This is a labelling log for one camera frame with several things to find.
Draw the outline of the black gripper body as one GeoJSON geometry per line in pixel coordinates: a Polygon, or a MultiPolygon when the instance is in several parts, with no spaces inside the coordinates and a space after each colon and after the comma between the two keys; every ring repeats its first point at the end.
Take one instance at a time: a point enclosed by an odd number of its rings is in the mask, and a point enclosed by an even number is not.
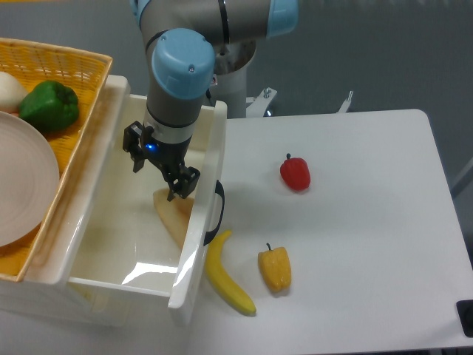
{"type": "Polygon", "coordinates": [[[185,156],[191,139],[181,143],[164,143],[152,134],[155,129],[145,127],[135,121],[123,132],[123,150],[133,156],[142,155],[153,166],[158,168],[168,186],[180,183],[180,198],[187,198],[196,188],[200,171],[185,165],[185,156]]]}

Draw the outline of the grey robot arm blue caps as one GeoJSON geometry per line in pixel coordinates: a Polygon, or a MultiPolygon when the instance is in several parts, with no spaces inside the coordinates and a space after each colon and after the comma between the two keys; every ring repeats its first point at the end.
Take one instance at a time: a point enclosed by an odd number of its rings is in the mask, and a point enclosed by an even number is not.
{"type": "Polygon", "coordinates": [[[187,198],[200,172],[185,165],[217,51],[229,44],[291,32],[297,1],[131,1],[149,71],[143,121],[126,127],[123,150],[138,172],[146,161],[169,186],[167,199],[187,198]]]}

